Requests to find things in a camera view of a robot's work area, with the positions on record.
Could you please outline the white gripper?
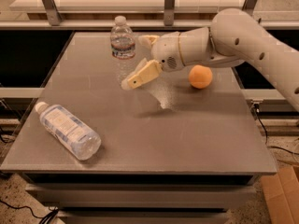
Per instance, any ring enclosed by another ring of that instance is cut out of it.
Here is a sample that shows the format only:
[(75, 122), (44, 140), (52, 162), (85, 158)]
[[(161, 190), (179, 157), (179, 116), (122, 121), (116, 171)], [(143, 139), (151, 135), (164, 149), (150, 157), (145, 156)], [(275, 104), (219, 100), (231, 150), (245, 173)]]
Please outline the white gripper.
[(180, 32), (160, 37), (158, 35), (140, 36), (139, 43), (143, 47), (151, 49), (151, 56), (154, 60), (141, 60), (135, 70), (121, 82), (121, 87), (126, 91), (133, 90), (151, 82), (163, 70), (174, 72), (183, 69), (184, 64), (179, 52), (179, 35)]

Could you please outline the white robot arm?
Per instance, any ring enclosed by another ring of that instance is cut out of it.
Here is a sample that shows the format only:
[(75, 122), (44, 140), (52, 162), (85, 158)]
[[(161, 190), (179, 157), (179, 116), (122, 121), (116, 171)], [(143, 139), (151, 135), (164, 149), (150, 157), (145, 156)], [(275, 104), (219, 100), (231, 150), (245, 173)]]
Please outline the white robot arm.
[(299, 51), (270, 35), (244, 11), (224, 9), (209, 27), (162, 36), (142, 35), (139, 43), (150, 49), (151, 59), (141, 60), (121, 82), (125, 90), (189, 65), (226, 68), (246, 62), (299, 110)]

